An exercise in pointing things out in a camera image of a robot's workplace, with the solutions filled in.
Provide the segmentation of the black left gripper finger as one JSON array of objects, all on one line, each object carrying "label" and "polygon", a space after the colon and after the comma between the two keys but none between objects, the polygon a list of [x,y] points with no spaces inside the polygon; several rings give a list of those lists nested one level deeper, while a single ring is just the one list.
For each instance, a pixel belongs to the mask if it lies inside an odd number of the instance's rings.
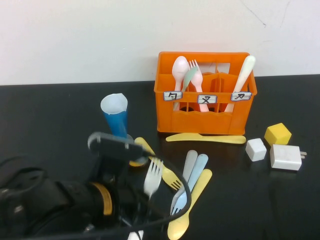
[{"label": "black left gripper finger", "polygon": [[143,196],[144,198],[151,198],[152,196],[145,191],[145,181],[151,174],[149,172],[133,173],[129,176],[129,183],[131,188]]},{"label": "black left gripper finger", "polygon": [[163,218],[163,214],[156,205],[147,198],[138,198],[134,221],[156,221]]}]

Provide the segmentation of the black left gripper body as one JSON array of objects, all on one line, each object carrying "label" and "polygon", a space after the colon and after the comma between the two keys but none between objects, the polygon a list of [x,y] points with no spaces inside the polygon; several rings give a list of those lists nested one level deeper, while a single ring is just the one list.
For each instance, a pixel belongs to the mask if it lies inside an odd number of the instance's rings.
[{"label": "black left gripper body", "polygon": [[104,216],[119,216],[125,210],[137,208],[137,193],[127,181],[129,167],[140,167],[137,161],[122,161],[99,156],[91,172],[91,184],[102,199]]}]

